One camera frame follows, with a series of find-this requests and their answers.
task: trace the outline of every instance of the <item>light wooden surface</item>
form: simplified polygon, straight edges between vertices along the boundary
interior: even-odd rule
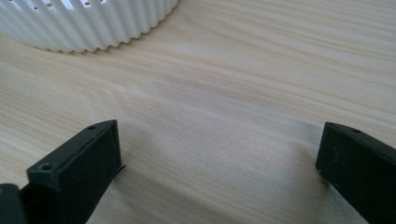
[[[396,3],[180,0],[95,53],[0,37],[1,182],[108,119],[128,167],[89,223],[365,223],[315,159],[326,120],[396,147]]]

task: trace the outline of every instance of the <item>black plastic bracket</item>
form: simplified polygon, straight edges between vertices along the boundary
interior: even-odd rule
[[[396,149],[327,122],[316,166],[369,223],[396,223]]]
[[[94,124],[30,167],[23,189],[0,185],[0,223],[85,223],[124,167],[117,121]]]

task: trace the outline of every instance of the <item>small hole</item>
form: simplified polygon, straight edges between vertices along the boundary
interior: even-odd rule
[[[40,165],[40,166],[38,167],[38,169],[44,170],[44,171],[48,171],[48,170],[52,169],[52,164],[49,163],[49,162],[44,163],[44,164]]]
[[[353,133],[361,133],[361,131],[359,131],[357,129],[350,129],[350,131],[352,131]]]

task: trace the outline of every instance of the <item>black plastic piece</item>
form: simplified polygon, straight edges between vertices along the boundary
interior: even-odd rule
[[[369,223],[396,223],[396,149],[327,122],[316,166]]]
[[[52,151],[27,170],[29,184],[10,200],[3,193],[0,204],[8,203],[26,221],[3,222],[10,214],[0,210],[0,223],[79,224],[85,223],[121,165],[116,120],[94,124]]]
[[[15,185],[0,185],[0,223],[27,223],[20,191]]]

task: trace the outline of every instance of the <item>white ribbed object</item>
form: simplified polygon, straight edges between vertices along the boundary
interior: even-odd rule
[[[41,49],[95,51],[157,26],[177,0],[0,0],[0,33]]]

